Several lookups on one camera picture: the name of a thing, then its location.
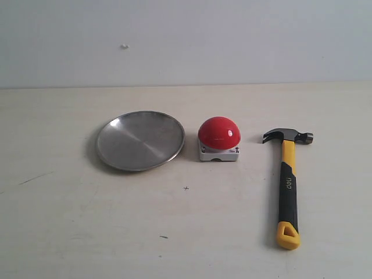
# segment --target white table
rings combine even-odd
[[[135,110],[174,116],[186,143],[123,174],[93,143]],[[212,116],[238,124],[237,162],[198,162]],[[371,122],[372,82],[2,90],[0,278],[371,278]],[[260,142],[277,127],[314,133],[296,148],[295,251],[274,241],[281,147]]]

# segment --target stainless steel plate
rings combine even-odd
[[[97,153],[126,171],[148,170],[177,156],[185,143],[182,125],[161,112],[131,112],[111,120],[98,134]]]

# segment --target red button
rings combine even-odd
[[[216,116],[205,121],[198,133],[199,140],[213,149],[230,149],[240,142],[238,126],[229,118]]]

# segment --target claw hammer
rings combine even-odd
[[[295,142],[311,144],[314,135],[312,133],[301,134],[294,129],[278,128],[265,133],[262,143],[275,138],[282,141],[276,240],[279,246],[293,250],[301,243],[297,224]]]

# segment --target white wall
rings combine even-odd
[[[2,88],[362,80],[372,1],[2,0],[0,40]]]

